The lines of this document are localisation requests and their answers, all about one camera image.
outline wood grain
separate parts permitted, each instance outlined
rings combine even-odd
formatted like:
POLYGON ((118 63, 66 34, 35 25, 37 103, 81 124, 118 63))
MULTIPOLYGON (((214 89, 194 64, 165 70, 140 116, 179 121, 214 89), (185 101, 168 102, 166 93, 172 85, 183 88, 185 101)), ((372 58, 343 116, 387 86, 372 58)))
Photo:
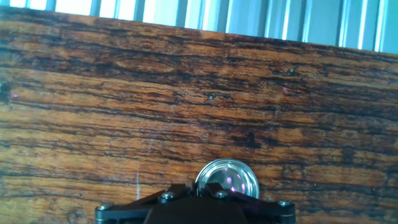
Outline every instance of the wood grain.
POLYGON ((398 222, 398 56, 0 8, 0 222, 92 223, 232 157, 298 223, 398 222))

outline wooden board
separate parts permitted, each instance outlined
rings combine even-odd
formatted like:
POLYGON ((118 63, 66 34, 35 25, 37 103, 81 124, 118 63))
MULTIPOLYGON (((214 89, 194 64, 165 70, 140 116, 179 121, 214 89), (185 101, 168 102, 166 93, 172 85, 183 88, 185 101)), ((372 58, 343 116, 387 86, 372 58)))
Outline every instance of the wooden board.
POLYGON ((0 9, 1 223, 88 223, 232 157, 298 223, 398 222, 398 56, 0 9))

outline metal window blind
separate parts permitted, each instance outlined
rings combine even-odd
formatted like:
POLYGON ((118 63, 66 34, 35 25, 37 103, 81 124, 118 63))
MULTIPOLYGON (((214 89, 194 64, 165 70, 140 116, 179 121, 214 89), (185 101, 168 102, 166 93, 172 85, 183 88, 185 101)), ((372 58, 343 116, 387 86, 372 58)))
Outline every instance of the metal window blind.
POLYGON ((398 0, 1 0, 0 5, 398 54, 398 0))

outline black mount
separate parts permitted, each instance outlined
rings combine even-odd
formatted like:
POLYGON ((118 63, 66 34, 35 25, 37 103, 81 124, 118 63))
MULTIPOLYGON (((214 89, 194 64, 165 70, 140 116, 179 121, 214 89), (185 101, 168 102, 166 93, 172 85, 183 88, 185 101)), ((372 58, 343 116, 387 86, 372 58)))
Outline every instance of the black mount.
POLYGON ((295 223, 292 202, 263 202, 223 189, 219 183, 206 184, 195 195, 195 186, 173 184, 127 205, 103 205, 95 209, 96 224, 185 224, 185 223, 295 223))

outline screw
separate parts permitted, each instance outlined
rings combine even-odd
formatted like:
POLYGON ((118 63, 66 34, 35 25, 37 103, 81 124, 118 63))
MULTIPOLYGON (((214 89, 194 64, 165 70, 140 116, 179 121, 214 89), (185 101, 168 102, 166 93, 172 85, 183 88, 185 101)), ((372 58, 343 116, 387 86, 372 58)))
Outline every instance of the screw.
POLYGON ((112 205, 100 205, 97 207, 97 210, 103 211, 103 210, 110 209, 111 207, 112 207, 112 205))
POLYGON ((286 207, 292 204, 292 202, 284 202, 284 201, 278 201, 278 204, 282 207, 286 207))
POLYGON ((228 196, 228 193, 225 190, 219 190, 216 193, 216 197, 218 198, 225 198, 228 196))
POLYGON ((174 192, 164 192, 162 194, 162 198, 166 200, 171 200, 174 198, 174 195, 175 195, 174 192))

